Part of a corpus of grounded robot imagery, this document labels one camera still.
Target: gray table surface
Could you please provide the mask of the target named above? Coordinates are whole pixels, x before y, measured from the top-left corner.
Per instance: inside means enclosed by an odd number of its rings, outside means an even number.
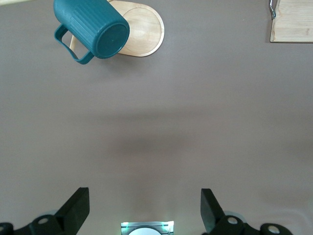
[[[271,44],[266,0],[137,2],[163,18],[160,49],[85,66],[54,40],[52,0],[0,7],[0,221],[89,187],[80,235],[200,235],[211,188],[254,228],[311,234],[313,45]]]

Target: wooden cutting board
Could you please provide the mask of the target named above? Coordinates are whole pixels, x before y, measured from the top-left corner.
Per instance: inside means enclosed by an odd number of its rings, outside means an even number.
[[[120,54],[148,56],[154,53],[164,39],[164,24],[161,16],[151,7],[127,1],[112,0],[110,4],[130,26],[130,35]]]
[[[277,0],[273,43],[313,43],[313,0]]]
[[[14,3],[23,2],[23,1],[31,1],[31,0],[0,0],[0,6],[14,4]]]

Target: teal pitcher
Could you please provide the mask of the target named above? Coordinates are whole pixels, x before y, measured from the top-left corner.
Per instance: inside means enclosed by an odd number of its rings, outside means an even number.
[[[80,64],[88,63],[94,56],[100,59],[114,56],[127,42],[129,24],[107,0],[54,0],[53,8],[61,23],[54,37]],[[77,58],[62,42],[67,31],[88,49],[82,58]]]

